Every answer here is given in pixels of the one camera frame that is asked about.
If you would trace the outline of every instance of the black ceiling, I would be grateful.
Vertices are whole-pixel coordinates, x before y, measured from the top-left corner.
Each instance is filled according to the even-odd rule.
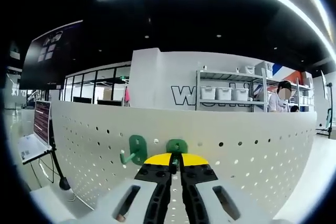
[[[10,0],[10,4],[12,37],[22,55],[35,37],[84,20],[71,72],[128,61],[133,50],[152,47],[243,55],[301,71],[336,70],[330,61],[316,64],[328,57],[321,41],[277,0]]]

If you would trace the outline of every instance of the person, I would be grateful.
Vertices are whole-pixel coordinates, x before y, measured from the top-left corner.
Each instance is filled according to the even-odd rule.
[[[290,112],[300,112],[299,107],[296,106],[296,105],[293,105],[293,106],[290,108]]]
[[[289,112],[288,99],[291,97],[292,84],[289,81],[279,82],[276,93],[272,93],[268,100],[269,112]]]

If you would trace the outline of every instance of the white pegboard wall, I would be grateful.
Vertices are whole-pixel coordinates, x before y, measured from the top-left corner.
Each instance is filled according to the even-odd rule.
[[[169,139],[181,138],[188,152],[206,158],[220,179],[231,181],[270,217],[286,202],[306,165],[315,113],[168,111],[106,105],[52,104],[55,141],[62,171],[89,206],[139,166],[122,165],[128,139],[142,135],[148,155],[165,152]],[[173,177],[167,220],[188,221],[179,174]]]

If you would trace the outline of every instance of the floor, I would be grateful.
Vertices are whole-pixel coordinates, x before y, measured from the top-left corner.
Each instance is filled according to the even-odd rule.
[[[59,176],[53,172],[53,163],[49,155],[41,158],[40,161],[33,161],[31,164],[22,165],[21,163],[16,149],[17,140],[33,131],[30,127],[23,125],[24,122],[27,123],[26,115],[22,115],[20,110],[6,110],[3,115],[13,163],[26,185],[30,190],[37,190],[48,185],[57,187]],[[288,201],[276,214],[275,219],[286,219],[292,223],[303,221],[305,216],[319,203],[321,195],[329,185],[336,170],[335,153],[336,140],[316,136],[302,177]]]

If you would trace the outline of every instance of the white shirt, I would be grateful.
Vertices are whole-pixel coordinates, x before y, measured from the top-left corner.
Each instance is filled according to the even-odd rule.
[[[277,93],[272,93],[268,100],[268,111],[289,112],[287,100],[280,99]]]

